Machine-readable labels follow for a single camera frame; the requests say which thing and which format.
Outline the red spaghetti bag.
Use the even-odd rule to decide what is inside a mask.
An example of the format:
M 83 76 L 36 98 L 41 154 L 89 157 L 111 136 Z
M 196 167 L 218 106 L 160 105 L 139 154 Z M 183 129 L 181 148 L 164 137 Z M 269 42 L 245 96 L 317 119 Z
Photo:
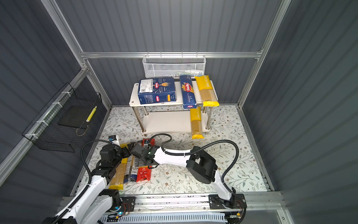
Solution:
M 149 139 L 143 139 L 141 142 L 141 145 L 143 147 L 147 147 L 149 144 L 154 145 L 155 139 L 152 139 L 151 141 L 149 141 Z M 152 170 L 149 169 L 147 165 L 144 165 L 144 162 L 141 160 L 139 160 L 138 167 L 139 168 L 138 168 L 136 182 L 138 183 L 138 182 L 142 182 L 142 181 L 150 181 Z

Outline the dark blue Barilla box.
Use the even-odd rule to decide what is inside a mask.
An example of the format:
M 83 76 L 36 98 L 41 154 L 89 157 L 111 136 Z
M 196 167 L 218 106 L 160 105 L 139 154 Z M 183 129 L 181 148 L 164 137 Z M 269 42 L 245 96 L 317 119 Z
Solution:
M 173 77 L 141 79 L 138 97 L 141 105 L 175 102 L 176 90 Z

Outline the yellow Pasta Time bag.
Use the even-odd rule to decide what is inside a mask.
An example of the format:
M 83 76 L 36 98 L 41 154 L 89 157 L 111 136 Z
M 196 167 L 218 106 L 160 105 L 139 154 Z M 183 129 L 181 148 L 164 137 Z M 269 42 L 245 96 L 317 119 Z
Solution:
M 190 109 L 192 139 L 204 139 L 202 134 L 200 107 Z
M 204 107 L 217 107 L 219 102 L 209 76 L 204 75 L 195 78 Z

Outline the blue Barilla spaghetti box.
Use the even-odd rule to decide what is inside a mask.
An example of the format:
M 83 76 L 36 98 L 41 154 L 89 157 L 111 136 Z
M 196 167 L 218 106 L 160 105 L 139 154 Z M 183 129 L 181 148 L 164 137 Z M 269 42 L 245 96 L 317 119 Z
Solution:
M 180 76 L 180 86 L 183 99 L 184 109 L 195 109 L 197 108 L 197 102 L 194 94 L 194 87 L 190 75 Z

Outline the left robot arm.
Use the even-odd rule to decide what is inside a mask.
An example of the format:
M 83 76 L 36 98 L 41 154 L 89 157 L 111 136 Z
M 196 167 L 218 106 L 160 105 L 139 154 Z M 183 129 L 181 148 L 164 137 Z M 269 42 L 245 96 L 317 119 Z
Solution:
M 106 142 L 100 151 L 101 161 L 89 172 L 85 187 L 54 217 L 44 219 L 44 224 L 96 224 L 106 213 L 120 217 L 125 213 L 125 205 L 117 189 L 107 185 L 116 174 L 122 159 L 130 156 L 128 147 Z

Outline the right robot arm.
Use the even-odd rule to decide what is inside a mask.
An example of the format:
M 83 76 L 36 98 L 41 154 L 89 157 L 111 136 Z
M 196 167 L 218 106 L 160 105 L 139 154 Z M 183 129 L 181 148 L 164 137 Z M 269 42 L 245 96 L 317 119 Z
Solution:
M 208 196 L 211 209 L 246 208 L 243 198 L 225 184 L 216 160 L 199 147 L 179 153 L 159 146 L 143 147 L 135 144 L 130 154 L 147 166 L 169 164 L 186 168 L 198 182 L 211 185 L 216 191 L 216 194 Z

